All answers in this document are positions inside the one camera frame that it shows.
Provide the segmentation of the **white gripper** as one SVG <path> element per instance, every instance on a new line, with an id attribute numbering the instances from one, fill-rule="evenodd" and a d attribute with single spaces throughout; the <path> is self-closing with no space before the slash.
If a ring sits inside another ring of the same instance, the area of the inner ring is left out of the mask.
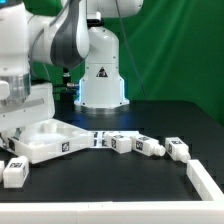
<path id="1" fill-rule="evenodd" d="M 13 138 L 19 140 L 20 127 L 50 119 L 55 114 L 52 84 L 44 83 L 31 87 L 31 94 L 22 104 L 3 105 L 0 103 L 0 132 L 15 129 Z M 7 143 L 0 133 L 2 147 Z"/>

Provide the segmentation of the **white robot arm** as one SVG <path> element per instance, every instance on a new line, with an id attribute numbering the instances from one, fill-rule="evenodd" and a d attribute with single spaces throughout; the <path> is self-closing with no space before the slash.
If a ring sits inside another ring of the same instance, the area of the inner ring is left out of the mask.
<path id="1" fill-rule="evenodd" d="M 34 61 L 67 69 L 89 54 L 90 15 L 137 14 L 143 0 L 61 0 L 55 17 L 29 13 L 22 0 L 0 0 L 0 133 L 53 116 L 51 86 L 31 84 Z"/>

